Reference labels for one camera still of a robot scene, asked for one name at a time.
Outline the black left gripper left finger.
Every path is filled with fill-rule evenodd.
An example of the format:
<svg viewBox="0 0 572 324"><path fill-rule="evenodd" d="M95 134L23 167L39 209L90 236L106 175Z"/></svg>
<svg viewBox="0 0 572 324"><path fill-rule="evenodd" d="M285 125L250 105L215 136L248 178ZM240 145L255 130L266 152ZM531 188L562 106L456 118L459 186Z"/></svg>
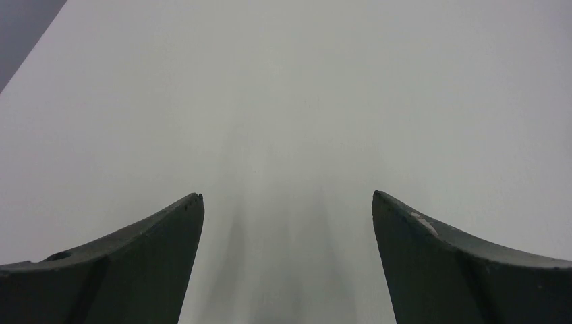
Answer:
<svg viewBox="0 0 572 324"><path fill-rule="evenodd" d="M1 266L2 323L176 323L204 221L189 194L38 262Z"/></svg>

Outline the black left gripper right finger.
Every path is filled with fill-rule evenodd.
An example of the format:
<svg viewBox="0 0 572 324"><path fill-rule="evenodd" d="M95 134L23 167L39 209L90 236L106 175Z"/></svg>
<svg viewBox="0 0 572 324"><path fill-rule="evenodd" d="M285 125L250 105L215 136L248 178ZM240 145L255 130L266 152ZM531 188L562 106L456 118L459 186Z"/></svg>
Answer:
<svg viewBox="0 0 572 324"><path fill-rule="evenodd" d="M383 191L372 220L398 323L570 323L571 262L515 250Z"/></svg>

